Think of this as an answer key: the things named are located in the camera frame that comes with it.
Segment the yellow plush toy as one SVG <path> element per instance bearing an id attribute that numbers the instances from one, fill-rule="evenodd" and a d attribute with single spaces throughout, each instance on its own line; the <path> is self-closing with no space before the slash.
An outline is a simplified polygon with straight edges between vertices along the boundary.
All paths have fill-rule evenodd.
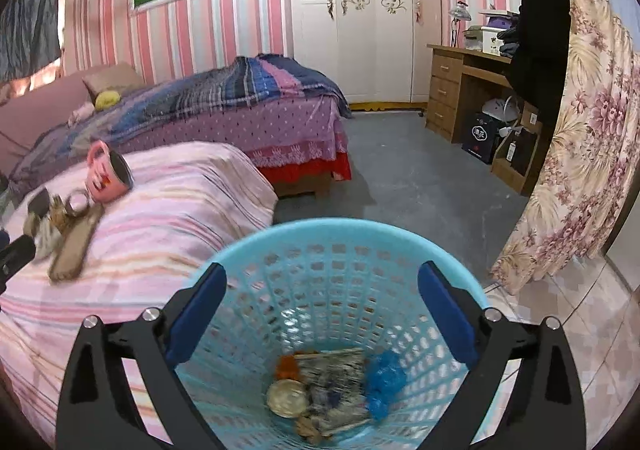
<path id="1" fill-rule="evenodd" d="M 96 96 L 94 107 L 96 112 L 103 112 L 116 106 L 120 100 L 122 100 L 122 95 L 117 90 L 104 90 Z"/>

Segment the black hanging coat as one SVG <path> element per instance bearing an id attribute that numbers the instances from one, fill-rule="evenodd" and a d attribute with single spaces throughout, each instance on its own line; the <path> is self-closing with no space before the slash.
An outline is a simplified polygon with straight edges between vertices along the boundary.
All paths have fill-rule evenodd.
<path id="1" fill-rule="evenodd" d="M 553 126 L 565 84 L 570 0 L 522 0 L 516 38 L 518 49 L 506 78 L 538 110 L 538 120 Z"/>

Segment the white box on desk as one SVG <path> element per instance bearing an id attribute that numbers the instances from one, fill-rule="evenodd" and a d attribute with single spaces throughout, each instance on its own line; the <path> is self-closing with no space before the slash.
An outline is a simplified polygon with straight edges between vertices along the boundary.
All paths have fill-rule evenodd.
<path id="1" fill-rule="evenodd" d="M 501 32 L 501 28 L 472 25 L 463 33 L 464 46 L 466 49 L 480 51 L 483 54 L 500 56 L 503 40 L 498 37 L 498 34 Z"/>

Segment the blue mesh bath sponge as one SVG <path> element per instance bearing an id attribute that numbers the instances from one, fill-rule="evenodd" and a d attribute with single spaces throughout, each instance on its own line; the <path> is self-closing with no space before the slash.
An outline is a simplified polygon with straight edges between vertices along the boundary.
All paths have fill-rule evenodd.
<path id="1" fill-rule="evenodd" d="M 396 352 L 386 350 L 372 356 L 367 363 L 367 410 L 374 422 L 381 422 L 390 413 L 390 406 L 407 384 L 407 374 Z"/>

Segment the small brown paper scrap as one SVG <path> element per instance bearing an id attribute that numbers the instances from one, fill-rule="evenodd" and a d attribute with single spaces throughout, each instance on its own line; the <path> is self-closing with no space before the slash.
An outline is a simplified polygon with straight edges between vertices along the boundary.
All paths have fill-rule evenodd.
<path id="1" fill-rule="evenodd" d="M 318 446 L 323 441 L 323 436 L 320 430 L 314 425 L 311 418 L 306 415 L 301 415 L 295 421 L 296 434 L 302 438 L 308 444 Z"/>

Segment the pink striped bed sheet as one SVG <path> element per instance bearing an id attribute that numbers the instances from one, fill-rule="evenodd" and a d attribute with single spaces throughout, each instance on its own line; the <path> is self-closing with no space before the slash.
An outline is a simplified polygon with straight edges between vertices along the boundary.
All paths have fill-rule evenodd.
<path id="1" fill-rule="evenodd" d="M 134 186 L 107 205 L 80 276 L 53 283 L 50 260 L 32 262 L 1 296 L 1 381 L 47 447 L 81 321 L 128 321 L 162 306 L 206 260 L 269 227 L 278 202 L 228 144 L 173 144 L 125 160 Z"/>

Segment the orange paper piece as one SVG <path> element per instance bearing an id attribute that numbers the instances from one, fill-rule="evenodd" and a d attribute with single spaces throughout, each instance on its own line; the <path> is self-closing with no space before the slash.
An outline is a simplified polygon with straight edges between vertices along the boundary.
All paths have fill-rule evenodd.
<path id="1" fill-rule="evenodd" d="M 282 355 L 278 359 L 276 370 L 274 370 L 274 378 L 277 381 L 300 381 L 299 366 L 294 355 Z"/>

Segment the dark grey window curtain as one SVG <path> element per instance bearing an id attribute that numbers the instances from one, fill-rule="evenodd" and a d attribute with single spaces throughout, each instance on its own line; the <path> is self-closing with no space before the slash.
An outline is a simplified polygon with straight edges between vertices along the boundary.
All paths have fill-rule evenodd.
<path id="1" fill-rule="evenodd" d="M 1 83 L 31 77 L 60 55 L 58 0 L 8 0 L 1 13 Z"/>

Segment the black bag under desk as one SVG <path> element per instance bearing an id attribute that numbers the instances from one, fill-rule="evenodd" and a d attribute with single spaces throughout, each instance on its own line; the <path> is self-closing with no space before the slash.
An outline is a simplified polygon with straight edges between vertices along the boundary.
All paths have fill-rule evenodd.
<path id="1" fill-rule="evenodd" d="M 502 123 L 483 113 L 474 113 L 463 129 L 462 150 L 490 165 L 500 140 Z"/>

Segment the dark snack bag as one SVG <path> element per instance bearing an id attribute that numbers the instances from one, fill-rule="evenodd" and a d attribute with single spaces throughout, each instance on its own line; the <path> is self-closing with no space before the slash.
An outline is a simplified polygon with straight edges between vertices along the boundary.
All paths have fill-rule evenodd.
<path id="1" fill-rule="evenodd" d="M 297 354 L 309 407 L 304 414 L 322 438 L 370 422 L 366 398 L 366 354 L 361 348 Z"/>

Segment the light blue trash basket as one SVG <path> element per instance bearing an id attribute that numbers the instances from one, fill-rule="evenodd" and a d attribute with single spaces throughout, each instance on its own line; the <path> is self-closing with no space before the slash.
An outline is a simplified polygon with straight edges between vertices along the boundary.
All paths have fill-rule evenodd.
<path id="1" fill-rule="evenodd" d="M 362 219 L 307 219 L 254 233 L 215 262 L 226 270 L 226 295 L 177 373 L 230 449 L 303 447 L 293 423 L 266 404 L 285 354 L 398 355 L 407 383 L 388 417 L 332 438 L 333 449 L 416 448 L 465 378 L 419 294 L 419 268 L 434 262 L 478 304 L 487 297 L 461 262 L 422 236 Z"/>

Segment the brown tape roll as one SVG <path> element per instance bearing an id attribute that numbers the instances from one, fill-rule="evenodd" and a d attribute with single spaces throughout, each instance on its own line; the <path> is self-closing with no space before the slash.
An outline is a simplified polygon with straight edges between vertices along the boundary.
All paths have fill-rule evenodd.
<path id="1" fill-rule="evenodd" d="M 67 196 L 64 207 L 66 214 L 73 218 L 84 216 L 91 206 L 91 198 L 86 188 L 75 189 Z"/>

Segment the beige round lid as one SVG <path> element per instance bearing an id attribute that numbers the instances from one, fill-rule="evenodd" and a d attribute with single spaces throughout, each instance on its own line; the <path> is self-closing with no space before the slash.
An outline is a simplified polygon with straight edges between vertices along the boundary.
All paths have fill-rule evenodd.
<path id="1" fill-rule="evenodd" d="M 309 408 L 305 386 L 294 380 L 273 382 L 266 393 L 266 404 L 280 418 L 298 418 Z"/>

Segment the brown phone case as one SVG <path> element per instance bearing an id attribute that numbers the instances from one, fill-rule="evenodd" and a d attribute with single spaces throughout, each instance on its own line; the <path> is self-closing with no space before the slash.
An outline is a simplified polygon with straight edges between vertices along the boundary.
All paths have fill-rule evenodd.
<path id="1" fill-rule="evenodd" d="M 104 206 L 98 203 L 90 206 L 81 217 L 72 220 L 49 268 L 52 282 L 73 281 L 80 276 L 89 245 L 104 212 Z"/>

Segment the desk lamp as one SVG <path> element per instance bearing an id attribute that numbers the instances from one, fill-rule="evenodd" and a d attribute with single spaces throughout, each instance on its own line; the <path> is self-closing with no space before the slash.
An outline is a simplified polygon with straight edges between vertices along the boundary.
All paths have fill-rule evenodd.
<path id="1" fill-rule="evenodd" d="M 459 34 L 463 22 L 472 20 L 469 13 L 469 6 L 463 0 L 458 0 L 456 4 L 448 12 L 450 17 L 449 45 L 451 47 L 459 46 Z"/>

